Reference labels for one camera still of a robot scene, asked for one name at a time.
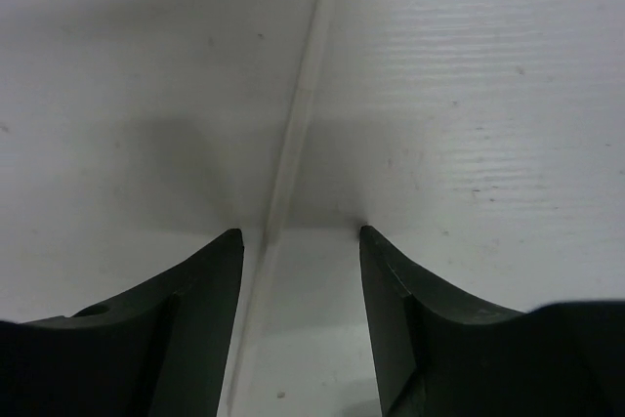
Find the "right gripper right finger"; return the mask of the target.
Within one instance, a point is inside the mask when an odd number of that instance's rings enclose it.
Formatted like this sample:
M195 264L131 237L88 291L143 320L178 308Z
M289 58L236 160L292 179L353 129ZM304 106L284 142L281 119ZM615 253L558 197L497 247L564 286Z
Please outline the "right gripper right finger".
M624 304L528 313L472 295L359 232L361 282L386 416L620 416Z

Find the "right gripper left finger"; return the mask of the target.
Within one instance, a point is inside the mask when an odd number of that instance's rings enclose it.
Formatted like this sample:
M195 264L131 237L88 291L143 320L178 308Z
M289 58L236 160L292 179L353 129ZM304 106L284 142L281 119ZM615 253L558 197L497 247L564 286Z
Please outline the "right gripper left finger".
M72 316L1 325L5 416L214 416L244 261L229 229Z

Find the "white chopstick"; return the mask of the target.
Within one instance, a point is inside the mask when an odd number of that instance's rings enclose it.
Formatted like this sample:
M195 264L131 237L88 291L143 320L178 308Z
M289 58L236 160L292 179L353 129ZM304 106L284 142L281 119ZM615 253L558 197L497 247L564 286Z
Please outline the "white chopstick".
M297 81L284 126L279 160L256 252L253 276L243 293L237 314L241 317L240 339L226 397L227 416L245 414L259 342L262 338L282 229L289 215L292 195L314 106L327 36L336 0L315 0L304 43Z

